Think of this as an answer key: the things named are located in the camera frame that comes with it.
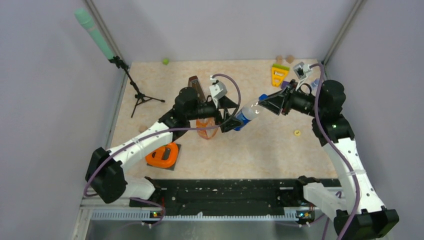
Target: small wooden piece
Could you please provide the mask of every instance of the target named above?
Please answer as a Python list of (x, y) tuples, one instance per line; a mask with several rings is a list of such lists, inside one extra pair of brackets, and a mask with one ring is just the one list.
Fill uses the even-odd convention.
[(146, 131), (147, 129), (149, 129), (146, 125), (140, 125), (140, 127), (138, 128), (138, 132), (142, 133), (144, 131)]
[(279, 65), (283, 65), (283, 56), (278, 55), (276, 58), (276, 63)]
[(293, 55), (288, 55), (287, 58), (285, 59), (286, 62), (288, 62), (289, 64), (292, 64), (293, 61), (295, 60), (295, 57)]

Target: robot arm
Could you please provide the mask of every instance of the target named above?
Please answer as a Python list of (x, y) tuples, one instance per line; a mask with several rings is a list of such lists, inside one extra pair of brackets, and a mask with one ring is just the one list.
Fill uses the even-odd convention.
[[(154, 150), (174, 142), (184, 135), (190, 127), (190, 120), (215, 118), (215, 123), (225, 123), (220, 127), (222, 132), (241, 125), (239, 120), (230, 118), (228, 113), (228, 109), (236, 108), (238, 105), (225, 96), (227, 94), (226, 86), (214, 78), (211, 80), (212, 86), (209, 88), (211, 99), (209, 101), (199, 101), (197, 91), (192, 87), (185, 87), (175, 98), (172, 109), (149, 129), (107, 151), (100, 147), (93, 152), (85, 175), (87, 182), (96, 169), (112, 156), (90, 184), (106, 204), (112, 203), (118, 198), (150, 199), (157, 190), (151, 180), (143, 178), (134, 183), (127, 182), (124, 173)], [(224, 110), (223, 117), (219, 109)]]
[[(287, 115), (293, 109), (315, 116), (315, 96), (298, 89), (298, 83), (292, 80), (285, 89), (269, 95), (258, 104), (277, 115)], [(324, 138), (316, 119), (312, 120), (312, 130), (334, 165), (345, 199), (339, 199), (330, 193), (313, 177), (301, 176), (297, 181), (295, 192), (300, 201), (314, 204), (327, 215), (333, 221), (337, 234), (341, 232), (349, 215), (354, 214), (353, 221), (344, 235), (346, 238), (381, 238), (399, 221), (399, 216), (396, 210), (386, 208), (370, 183), (357, 152), (355, 135), (349, 122), (341, 114), (345, 99), (341, 83), (334, 80), (325, 81), (318, 99), (318, 115), (324, 132), (345, 156), (353, 171), (349, 170), (340, 155)], [(356, 212), (352, 212), (357, 194), (353, 175), (358, 179), (360, 195)]]

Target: metal pole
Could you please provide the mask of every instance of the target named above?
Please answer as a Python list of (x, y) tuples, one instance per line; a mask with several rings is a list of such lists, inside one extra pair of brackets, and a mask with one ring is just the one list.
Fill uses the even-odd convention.
[(84, 1), (85, 5), (87, 6), (88, 11), (92, 15), (95, 23), (97, 24), (99, 31), (104, 36), (109, 47), (112, 48), (112, 51), (115, 53), (115, 56), (119, 56), (120, 59), (124, 60), (124, 62), (125, 62), (124, 56), (122, 56), (122, 53), (118, 48), (118, 45), (116, 44), (111, 33), (109, 32), (109, 29), (106, 26), (105, 22), (103, 21), (102, 15), (100, 15), (100, 13), (97, 10), (97, 7), (94, 4), (93, 0), (83, 0), (83, 1)]
[(337, 36), (335, 37), (334, 41), (332, 42), (332, 44), (330, 46), (330, 49), (328, 50), (327, 54), (324, 57), (324, 60), (322, 61), (322, 64), (324, 66), (326, 66), (329, 63), (334, 52), (337, 50), (337, 47), (342, 42), (343, 37), (348, 32), (349, 27), (352, 25), (353, 21), (355, 20), (355, 17), (358, 15), (362, 6), (364, 6), (364, 4), (366, 2), (367, 2), (367, 0), (356, 0), (355, 5), (353, 6), (349, 15), (347, 16), (346, 20), (344, 21), (343, 25), (341, 26), (340, 30), (338, 31)]

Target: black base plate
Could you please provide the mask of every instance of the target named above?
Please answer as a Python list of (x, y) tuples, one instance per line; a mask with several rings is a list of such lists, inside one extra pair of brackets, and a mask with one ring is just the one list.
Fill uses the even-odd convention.
[[(168, 216), (284, 215), (284, 207), (298, 207), (288, 194), (296, 179), (152, 179), (162, 189), (156, 199)], [(320, 179), (325, 187), (340, 187), (338, 179)], [(130, 202), (130, 207), (141, 207)]]

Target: green ball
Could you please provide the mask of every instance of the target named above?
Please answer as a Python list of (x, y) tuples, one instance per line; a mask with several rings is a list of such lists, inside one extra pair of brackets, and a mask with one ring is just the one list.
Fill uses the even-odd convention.
[(163, 65), (168, 65), (170, 63), (170, 60), (168, 59), (168, 58), (164, 58), (163, 60), (162, 60), (162, 64)]

